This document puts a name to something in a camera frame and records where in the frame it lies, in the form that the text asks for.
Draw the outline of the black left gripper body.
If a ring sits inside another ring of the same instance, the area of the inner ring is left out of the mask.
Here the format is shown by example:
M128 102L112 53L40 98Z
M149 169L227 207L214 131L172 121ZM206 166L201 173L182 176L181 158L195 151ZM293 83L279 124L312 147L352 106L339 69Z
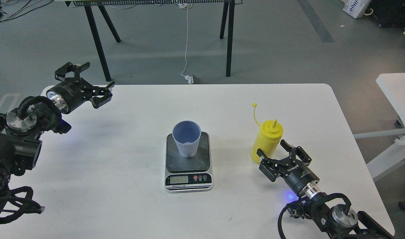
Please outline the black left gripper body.
M67 115L94 96L93 87L85 80L64 80L47 90L46 96Z

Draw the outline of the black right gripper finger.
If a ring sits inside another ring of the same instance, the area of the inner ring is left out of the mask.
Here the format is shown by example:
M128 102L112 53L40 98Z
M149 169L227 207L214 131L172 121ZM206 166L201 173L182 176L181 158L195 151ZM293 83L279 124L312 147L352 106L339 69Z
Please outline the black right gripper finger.
M257 155L260 157L259 170L271 181L275 182L278 177L286 175L285 164L277 159L271 159L259 148Z
M284 139L281 140L280 145L285 149L285 151L288 152L288 158L292 164L297 163L297 156L305 166L309 166L312 162L312 158L304 151L301 146L294 147L292 145L289 145Z

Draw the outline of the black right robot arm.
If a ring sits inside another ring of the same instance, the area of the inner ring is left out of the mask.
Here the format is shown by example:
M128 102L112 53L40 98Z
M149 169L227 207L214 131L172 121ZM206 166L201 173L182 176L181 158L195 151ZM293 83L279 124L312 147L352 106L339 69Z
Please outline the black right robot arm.
M355 212L346 195L326 194L319 190L319 178L309 169L312 159L302 147L289 145L285 140L281 140L280 144L289 153L288 157L281 160L269 158L260 148L256 152L260 158L261 172L271 182L278 177L283 178L298 197L297 200L286 204L279 214L280 238L285 238L282 218L286 211L292 218L313 220L319 230L326 233L330 239L394 238L366 212Z

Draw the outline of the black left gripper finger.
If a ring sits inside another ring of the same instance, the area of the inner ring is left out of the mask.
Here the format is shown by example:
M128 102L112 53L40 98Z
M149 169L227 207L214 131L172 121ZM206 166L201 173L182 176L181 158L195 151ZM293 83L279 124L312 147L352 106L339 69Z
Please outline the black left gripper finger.
M80 73L87 70L89 67L90 62L86 62L82 65L73 65L71 62L67 62L55 71L54 77L58 81L66 81L67 79L70 79L66 77L66 74L73 72L74 76L72 77L72 81L73 83L78 83L81 79Z
M89 98L89 101L91 102L92 106L95 109L98 109L102 105L111 101L111 98L113 96L111 91L115 84L116 84L116 82L112 81L110 84L108 84L105 87L91 86L89 88L89 90L91 90L91 96Z

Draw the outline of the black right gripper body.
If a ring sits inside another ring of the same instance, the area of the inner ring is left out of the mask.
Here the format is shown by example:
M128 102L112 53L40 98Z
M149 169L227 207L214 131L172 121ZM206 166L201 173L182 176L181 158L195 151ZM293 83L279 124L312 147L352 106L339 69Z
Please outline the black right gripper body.
M280 166L279 172L285 183L299 197L305 194L304 188L307 184L319 182L318 176L302 162L295 165L288 163L285 166Z

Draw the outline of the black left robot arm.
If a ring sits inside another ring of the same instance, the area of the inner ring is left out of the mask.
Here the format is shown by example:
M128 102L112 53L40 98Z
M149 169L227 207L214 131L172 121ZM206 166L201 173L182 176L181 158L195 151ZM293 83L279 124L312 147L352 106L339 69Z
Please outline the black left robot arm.
M41 152L40 136L46 131L67 133L71 125L63 120L81 106L91 102L97 109L109 102L115 82L107 86L93 86L80 74L90 67L67 62L55 71L58 84L49 88L44 96L26 97L17 108L6 114L0 112L0 224L17 220L24 214L44 212L35 202L33 189L28 186L9 189L12 175L22 176L32 170Z

